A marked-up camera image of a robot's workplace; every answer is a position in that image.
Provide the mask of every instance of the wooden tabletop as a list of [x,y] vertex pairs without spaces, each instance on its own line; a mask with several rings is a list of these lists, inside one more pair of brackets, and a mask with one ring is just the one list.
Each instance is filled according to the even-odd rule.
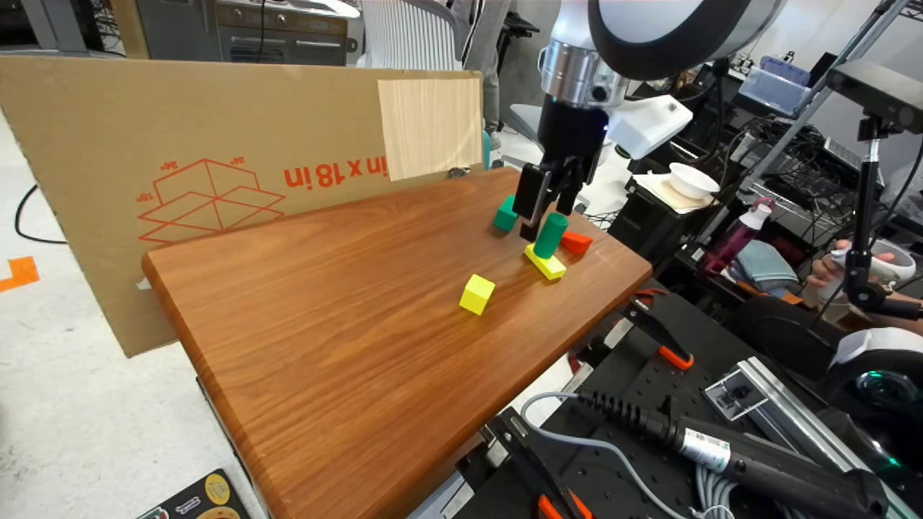
[[[150,250],[144,270],[275,517],[401,517],[456,449],[619,308],[649,265],[591,250],[546,283],[490,229],[483,174]],[[496,283],[486,318],[460,308]]]

